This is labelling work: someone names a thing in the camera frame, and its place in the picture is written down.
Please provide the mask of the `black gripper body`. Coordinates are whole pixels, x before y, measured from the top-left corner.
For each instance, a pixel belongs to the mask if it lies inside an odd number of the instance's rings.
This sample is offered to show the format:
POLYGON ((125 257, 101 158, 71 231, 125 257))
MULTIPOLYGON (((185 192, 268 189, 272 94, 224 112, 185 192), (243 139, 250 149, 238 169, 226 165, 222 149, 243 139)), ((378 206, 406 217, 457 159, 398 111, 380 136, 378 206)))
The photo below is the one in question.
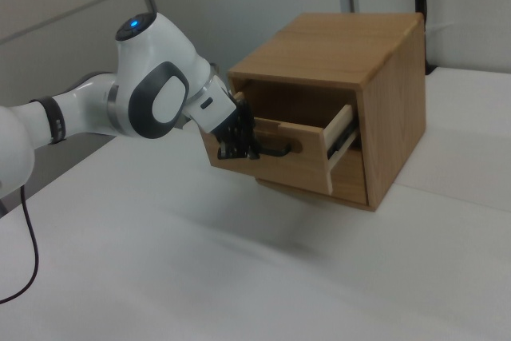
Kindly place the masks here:
POLYGON ((255 120, 248 102, 236 101, 236 110, 231 113, 212 134, 220 143, 230 146, 250 146, 254 139, 255 120))

